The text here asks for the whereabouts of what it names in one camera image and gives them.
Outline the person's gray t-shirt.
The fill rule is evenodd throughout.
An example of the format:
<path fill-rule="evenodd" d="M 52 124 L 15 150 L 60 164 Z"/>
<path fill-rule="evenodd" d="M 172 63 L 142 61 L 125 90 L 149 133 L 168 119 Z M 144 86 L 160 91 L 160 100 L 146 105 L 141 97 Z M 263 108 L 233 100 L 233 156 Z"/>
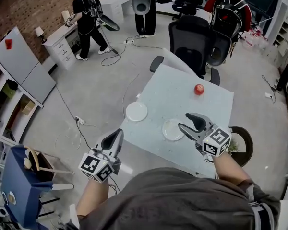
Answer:
<path fill-rule="evenodd" d="M 132 178 L 124 189 L 64 230 L 276 230 L 280 201 L 251 180 L 239 185 L 157 168 Z"/>

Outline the white open shelving unit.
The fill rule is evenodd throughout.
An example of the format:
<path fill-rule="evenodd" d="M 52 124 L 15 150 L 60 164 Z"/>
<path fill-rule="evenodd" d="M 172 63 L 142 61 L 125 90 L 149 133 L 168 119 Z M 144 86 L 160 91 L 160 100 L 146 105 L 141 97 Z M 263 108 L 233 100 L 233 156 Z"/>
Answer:
<path fill-rule="evenodd" d="M 11 99 L 2 92 L 2 88 L 6 83 L 11 89 L 16 90 L 15 95 Z M 29 115 L 25 115 L 21 111 L 21 102 L 29 100 L 35 103 L 35 107 Z M 34 112 L 39 107 L 42 108 L 43 106 L 40 106 L 13 79 L 0 63 L 0 142 L 10 146 L 19 144 Z"/>

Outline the person's right forearm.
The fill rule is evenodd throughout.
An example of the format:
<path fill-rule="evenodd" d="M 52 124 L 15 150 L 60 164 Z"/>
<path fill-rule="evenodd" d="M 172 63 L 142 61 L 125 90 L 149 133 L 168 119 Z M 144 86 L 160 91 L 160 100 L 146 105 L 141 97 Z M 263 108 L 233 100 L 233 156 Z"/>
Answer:
<path fill-rule="evenodd" d="M 216 173 L 221 180 L 239 185 L 246 180 L 250 180 L 249 175 L 237 164 L 237 162 L 224 152 L 219 157 L 213 157 Z"/>

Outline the white round plate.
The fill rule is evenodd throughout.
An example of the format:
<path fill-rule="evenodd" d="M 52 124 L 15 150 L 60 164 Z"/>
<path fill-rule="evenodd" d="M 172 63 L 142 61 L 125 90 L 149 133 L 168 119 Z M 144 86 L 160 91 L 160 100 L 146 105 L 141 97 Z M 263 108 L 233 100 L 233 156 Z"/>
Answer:
<path fill-rule="evenodd" d="M 170 141 L 178 141 L 184 137 L 184 133 L 180 131 L 178 124 L 181 123 L 178 119 L 168 119 L 162 126 L 163 136 Z"/>
<path fill-rule="evenodd" d="M 133 122 L 143 121 L 148 115 L 148 108 L 141 102 L 133 102 L 126 108 L 126 117 Z"/>

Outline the small table lamp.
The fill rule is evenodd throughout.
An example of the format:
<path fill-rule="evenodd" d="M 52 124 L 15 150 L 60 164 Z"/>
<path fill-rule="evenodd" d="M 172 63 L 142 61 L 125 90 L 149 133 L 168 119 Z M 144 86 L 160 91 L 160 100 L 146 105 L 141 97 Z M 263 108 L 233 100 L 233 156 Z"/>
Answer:
<path fill-rule="evenodd" d="M 47 39 L 44 37 L 44 31 L 40 26 L 35 29 L 35 33 L 42 43 L 47 41 Z"/>

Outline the person's left forearm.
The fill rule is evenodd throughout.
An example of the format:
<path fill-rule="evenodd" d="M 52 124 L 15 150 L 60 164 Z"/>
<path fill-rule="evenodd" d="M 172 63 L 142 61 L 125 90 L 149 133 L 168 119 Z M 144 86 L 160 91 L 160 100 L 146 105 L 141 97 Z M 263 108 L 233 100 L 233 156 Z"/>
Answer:
<path fill-rule="evenodd" d="M 108 179 L 103 183 L 89 179 L 76 206 L 77 216 L 85 217 L 94 211 L 100 204 L 108 199 L 108 191 Z"/>

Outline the cardboard box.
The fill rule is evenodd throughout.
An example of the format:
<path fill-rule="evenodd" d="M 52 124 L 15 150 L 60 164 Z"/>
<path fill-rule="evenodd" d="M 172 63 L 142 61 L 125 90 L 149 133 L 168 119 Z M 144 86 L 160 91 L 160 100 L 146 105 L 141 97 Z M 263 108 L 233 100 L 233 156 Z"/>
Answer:
<path fill-rule="evenodd" d="M 25 115 L 29 115 L 34 107 L 35 103 L 31 100 L 21 102 L 21 111 Z"/>

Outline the pile of clear plastic jugs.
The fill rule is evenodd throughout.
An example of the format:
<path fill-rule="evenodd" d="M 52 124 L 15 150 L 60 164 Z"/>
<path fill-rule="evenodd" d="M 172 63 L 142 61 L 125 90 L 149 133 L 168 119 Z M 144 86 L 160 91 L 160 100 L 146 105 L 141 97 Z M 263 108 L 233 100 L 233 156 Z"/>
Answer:
<path fill-rule="evenodd" d="M 258 47 L 259 49 L 264 49 L 268 45 L 268 40 L 263 36 L 263 32 L 260 27 L 244 32 L 241 38 L 244 45 L 249 48 Z"/>

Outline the blue table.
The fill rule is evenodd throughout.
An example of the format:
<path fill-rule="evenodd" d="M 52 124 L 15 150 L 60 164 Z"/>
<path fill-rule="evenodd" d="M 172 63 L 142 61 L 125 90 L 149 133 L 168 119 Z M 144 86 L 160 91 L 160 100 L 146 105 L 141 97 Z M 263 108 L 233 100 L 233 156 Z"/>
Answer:
<path fill-rule="evenodd" d="M 40 195 L 52 189 L 53 182 L 41 181 L 37 175 L 24 167 L 26 157 L 25 147 L 18 145 L 11 147 L 4 166 L 1 182 L 1 193 L 8 196 L 13 193 L 16 203 L 4 204 L 12 221 L 25 229 L 48 230 L 36 219 L 41 210 Z"/>

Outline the white cubby shelf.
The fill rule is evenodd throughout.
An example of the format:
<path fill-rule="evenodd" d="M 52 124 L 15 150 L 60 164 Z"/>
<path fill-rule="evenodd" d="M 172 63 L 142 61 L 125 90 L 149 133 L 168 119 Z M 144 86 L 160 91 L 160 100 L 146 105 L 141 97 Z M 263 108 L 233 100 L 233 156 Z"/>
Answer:
<path fill-rule="evenodd" d="M 264 56 L 271 61 L 284 57 L 288 52 L 288 5 L 281 3 L 265 35 L 268 45 Z"/>

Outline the wooden chair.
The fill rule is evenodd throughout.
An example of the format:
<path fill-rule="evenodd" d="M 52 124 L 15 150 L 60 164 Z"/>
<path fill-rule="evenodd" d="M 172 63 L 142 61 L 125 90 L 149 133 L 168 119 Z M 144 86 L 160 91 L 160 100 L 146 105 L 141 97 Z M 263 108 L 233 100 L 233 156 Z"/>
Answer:
<path fill-rule="evenodd" d="M 55 158 L 56 160 L 60 161 L 60 158 L 42 153 L 40 151 L 36 151 L 28 146 L 24 146 L 25 155 L 24 158 L 24 168 L 26 170 L 33 171 L 38 177 L 44 176 L 47 179 L 52 176 L 51 182 L 55 178 L 57 174 L 72 174 L 74 172 L 70 170 L 60 170 L 55 168 L 52 163 L 47 159 L 47 157 Z"/>

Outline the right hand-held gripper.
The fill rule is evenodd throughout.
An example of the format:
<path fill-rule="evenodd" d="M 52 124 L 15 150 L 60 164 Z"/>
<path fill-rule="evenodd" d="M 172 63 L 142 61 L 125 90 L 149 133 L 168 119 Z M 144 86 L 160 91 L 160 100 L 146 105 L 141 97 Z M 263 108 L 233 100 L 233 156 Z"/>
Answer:
<path fill-rule="evenodd" d="M 179 130 L 190 140 L 200 141 L 196 148 L 203 156 L 207 154 L 219 157 L 228 150 L 232 138 L 230 131 L 219 126 L 213 126 L 214 123 L 205 115 L 186 113 L 185 116 L 193 122 L 195 128 L 178 123 Z M 208 129 L 210 130 L 203 138 L 203 130 L 207 131 Z"/>

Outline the white desk with drawers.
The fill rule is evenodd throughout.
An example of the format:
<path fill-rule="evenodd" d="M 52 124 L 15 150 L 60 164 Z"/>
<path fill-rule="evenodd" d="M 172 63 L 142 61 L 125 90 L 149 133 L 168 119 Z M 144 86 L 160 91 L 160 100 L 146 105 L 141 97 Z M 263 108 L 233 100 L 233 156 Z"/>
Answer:
<path fill-rule="evenodd" d="M 77 60 L 72 51 L 75 39 L 78 39 L 77 24 L 70 27 L 62 25 L 42 45 L 58 67 L 69 70 Z"/>

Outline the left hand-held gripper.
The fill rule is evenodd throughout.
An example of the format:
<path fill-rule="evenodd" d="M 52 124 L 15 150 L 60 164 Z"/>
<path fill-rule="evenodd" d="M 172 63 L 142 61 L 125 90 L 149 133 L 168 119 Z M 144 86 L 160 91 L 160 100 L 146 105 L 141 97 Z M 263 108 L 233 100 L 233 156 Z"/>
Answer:
<path fill-rule="evenodd" d="M 124 132 L 120 128 L 102 138 L 101 142 L 96 143 L 93 149 L 83 155 L 79 170 L 89 179 L 100 183 L 113 173 L 117 175 L 121 166 L 118 154 L 123 140 Z"/>

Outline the green box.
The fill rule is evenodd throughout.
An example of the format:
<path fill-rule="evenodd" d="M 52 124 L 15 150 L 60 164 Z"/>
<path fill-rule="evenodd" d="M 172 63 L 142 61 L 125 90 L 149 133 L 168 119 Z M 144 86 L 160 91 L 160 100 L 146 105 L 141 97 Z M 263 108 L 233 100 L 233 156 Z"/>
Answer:
<path fill-rule="evenodd" d="M 6 83 L 3 88 L 2 88 L 2 92 L 9 98 L 11 99 L 15 93 L 16 93 L 16 90 L 13 90 L 9 87 L 9 85 Z"/>

